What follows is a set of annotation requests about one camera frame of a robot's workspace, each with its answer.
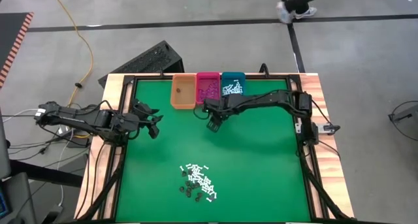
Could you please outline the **black mat orange striped edge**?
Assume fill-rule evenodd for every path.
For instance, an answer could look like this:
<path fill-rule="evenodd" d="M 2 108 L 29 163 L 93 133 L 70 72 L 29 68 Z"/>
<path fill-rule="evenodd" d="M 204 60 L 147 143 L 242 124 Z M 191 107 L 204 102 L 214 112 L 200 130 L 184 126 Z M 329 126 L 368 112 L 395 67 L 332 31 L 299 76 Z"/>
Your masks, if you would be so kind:
<path fill-rule="evenodd" d="M 0 89 L 5 85 L 33 17 L 33 12 L 0 13 Z"/>

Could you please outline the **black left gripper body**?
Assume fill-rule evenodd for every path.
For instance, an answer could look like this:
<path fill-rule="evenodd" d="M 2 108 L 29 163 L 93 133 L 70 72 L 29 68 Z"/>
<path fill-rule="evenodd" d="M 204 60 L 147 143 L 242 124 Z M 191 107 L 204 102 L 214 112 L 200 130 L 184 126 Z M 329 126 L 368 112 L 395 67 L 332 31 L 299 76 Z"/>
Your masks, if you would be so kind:
<path fill-rule="evenodd" d="M 156 139 L 159 134 L 157 123 L 153 122 L 153 117 L 158 113 L 158 109 L 152 109 L 148 104 L 133 99 L 131 102 L 131 113 L 138 117 L 139 128 L 147 127 L 148 134 L 152 139 Z"/>

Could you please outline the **pink plastic bin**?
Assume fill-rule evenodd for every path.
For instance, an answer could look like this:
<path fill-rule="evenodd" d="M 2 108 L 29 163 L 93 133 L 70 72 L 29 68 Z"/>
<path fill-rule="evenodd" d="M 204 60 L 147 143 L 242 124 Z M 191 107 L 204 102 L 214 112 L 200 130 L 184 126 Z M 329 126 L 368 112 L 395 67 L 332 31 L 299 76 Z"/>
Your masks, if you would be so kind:
<path fill-rule="evenodd" d="M 214 82 L 218 82 L 218 88 L 213 86 Z M 214 95 L 213 91 L 218 91 L 218 95 Z M 220 90 L 220 74 L 218 72 L 198 72 L 196 75 L 196 103 L 202 104 L 202 97 L 205 99 L 219 99 L 221 95 Z"/>

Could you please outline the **black floor bar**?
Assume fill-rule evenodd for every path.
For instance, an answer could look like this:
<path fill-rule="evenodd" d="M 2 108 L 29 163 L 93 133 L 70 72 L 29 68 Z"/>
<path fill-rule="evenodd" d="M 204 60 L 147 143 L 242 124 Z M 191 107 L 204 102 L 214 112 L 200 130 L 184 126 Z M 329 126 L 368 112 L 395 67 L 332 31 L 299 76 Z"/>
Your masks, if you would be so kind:
<path fill-rule="evenodd" d="M 39 167 L 27 164 L 17 160 L 10 160 L 10 175 L 26 173 L 31 180 L 53 183 L 57 185 L 66 185 L 71 187 L 81 187 L 83 177 L 69 172 L 63 172 L 50 168 Z"/>

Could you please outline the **black perforated metal case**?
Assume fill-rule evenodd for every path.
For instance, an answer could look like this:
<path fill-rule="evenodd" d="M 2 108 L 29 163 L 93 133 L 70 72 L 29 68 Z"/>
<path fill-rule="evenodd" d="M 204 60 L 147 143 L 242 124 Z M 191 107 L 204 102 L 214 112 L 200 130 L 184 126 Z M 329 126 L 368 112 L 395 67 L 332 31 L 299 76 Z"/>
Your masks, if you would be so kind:
<path fill-rule="evenodd" d="M 130 73 L 184 73 L 180 55 L 163 40 L 145 52 L 124 63 L 111 74 Z"/>

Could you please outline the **person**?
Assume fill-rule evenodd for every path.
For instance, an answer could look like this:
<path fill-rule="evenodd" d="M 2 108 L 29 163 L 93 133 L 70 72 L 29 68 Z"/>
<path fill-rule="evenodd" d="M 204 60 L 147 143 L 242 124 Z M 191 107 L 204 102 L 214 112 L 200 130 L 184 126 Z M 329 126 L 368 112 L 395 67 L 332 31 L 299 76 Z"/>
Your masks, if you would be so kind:
<path fill-rule="evenodd" d="M 276 5 L 278 19 L 281 23 L 291 24 L 294 19 L 299 20 L 314 16 L 317 12 L 309 2 L 314 0 L 283 0 Z"/>

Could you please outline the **green table mat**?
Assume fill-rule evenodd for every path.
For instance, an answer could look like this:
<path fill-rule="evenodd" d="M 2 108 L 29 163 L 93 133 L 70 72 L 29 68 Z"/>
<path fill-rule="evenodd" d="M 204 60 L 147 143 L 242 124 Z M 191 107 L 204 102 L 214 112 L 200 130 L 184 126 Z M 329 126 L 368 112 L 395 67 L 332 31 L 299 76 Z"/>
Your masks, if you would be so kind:
<path fill-rule="evenodd" d="M 250 109 L 215 133 L 202 112 L 173 108 L 170 94 L 169 81 L 137 84 L 137 99 L 158 109 L 163 119 L 156 139 L 144 129 L 128 144 L 117 221 L 309 220 L 290 114 L 278 107 Z M 180 166 L 192 175 L 182 176 Z M 200 186 L 192 189 L 186 181 Z M 199 202 L 197 193 L 202 193 Z"/>

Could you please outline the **grey metal post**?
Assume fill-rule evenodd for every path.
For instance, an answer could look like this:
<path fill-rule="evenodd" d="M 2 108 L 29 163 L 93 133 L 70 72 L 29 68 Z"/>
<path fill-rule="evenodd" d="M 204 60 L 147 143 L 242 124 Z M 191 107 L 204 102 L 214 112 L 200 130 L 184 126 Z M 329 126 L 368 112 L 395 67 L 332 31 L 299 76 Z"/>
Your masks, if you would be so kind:
<path fill-rule="evenodd" d="M 0 110 L 0 180 L 6 178 L 11 172 L 7 145 L 8 143 Z"/>

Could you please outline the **wooden table side board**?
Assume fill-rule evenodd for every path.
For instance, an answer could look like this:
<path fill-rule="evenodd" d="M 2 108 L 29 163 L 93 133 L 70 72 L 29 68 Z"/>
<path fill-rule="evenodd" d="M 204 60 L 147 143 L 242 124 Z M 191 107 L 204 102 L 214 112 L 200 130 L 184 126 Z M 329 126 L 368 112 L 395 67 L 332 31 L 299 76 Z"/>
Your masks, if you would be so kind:
<path fill-rule="evenodd" d="M 300 75 L 300 81 L 302 90 L 309 93 L 317 103 L 313 106 L 312 121 L 316 124 L 327 123 L 330 116 L 319 75 L 317 73 L 304 73 Z M 319 135 L 319 144 L 314 146 L 314 151 L 308 156 L 307 161 L 309 167 L 312 168 L 313 159 L 316 159 L 323 189 L 345 215 L 353 217 L 342 164 L 337 152 L 334 136 L 321 134 Z"/>
<path fill-rule="evenodd" d="M 101 108 L 113 108 L 122 113 L 128 112 L 133 88 L 132 81 L 133 77 L 127 77 L 124 74 L 109 74 L 103 93 L 103 99 L 108 101 L 108 104 L 102 104 Z M 121 147 L 113 147 L 105 144 L 100 137 L 93 137 L 74 218 L 82 217 L 99 196 L 105 183 L 116 171 L 121 153 Z"/>

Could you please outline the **blue plastic bin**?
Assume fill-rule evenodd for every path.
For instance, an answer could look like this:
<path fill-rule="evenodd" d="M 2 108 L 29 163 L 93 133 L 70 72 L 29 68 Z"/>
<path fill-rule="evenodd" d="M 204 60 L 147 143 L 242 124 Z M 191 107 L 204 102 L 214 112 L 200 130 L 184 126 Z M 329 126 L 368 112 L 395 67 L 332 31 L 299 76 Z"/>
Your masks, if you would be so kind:
<path fill-rule="evenodd" d="M 223 72 L 221 75 L 221 93 L 222 96 L 239 93 L 245 94 L 246 91 L 246 75 L 243 72 Z"/>

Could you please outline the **orange plastic bin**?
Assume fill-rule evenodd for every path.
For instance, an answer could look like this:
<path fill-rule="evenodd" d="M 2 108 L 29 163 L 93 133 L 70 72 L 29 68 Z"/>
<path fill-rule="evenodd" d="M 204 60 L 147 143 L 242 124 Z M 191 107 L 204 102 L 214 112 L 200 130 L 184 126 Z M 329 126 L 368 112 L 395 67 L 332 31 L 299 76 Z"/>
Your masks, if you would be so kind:
<path fill-rule="evenodd" d="M 170 103 L 177 110 L 193 109 L 196 104 L 194 74 L 175 74 L 172 77 Z"/>

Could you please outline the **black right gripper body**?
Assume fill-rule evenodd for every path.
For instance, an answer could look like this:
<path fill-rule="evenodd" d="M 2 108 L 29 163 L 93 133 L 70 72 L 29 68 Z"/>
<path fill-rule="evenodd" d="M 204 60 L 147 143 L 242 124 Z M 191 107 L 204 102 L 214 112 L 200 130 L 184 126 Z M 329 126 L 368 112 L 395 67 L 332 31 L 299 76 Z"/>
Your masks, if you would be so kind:
<path fill-rule="evenodd" d="M 236 114 L 233 110 L 232 103 L 236 99 L 236 95 L 227 95 L 220 99 L 205 99 L 203 109 L 209 113 L 210 118 L 221 119 Z"/>

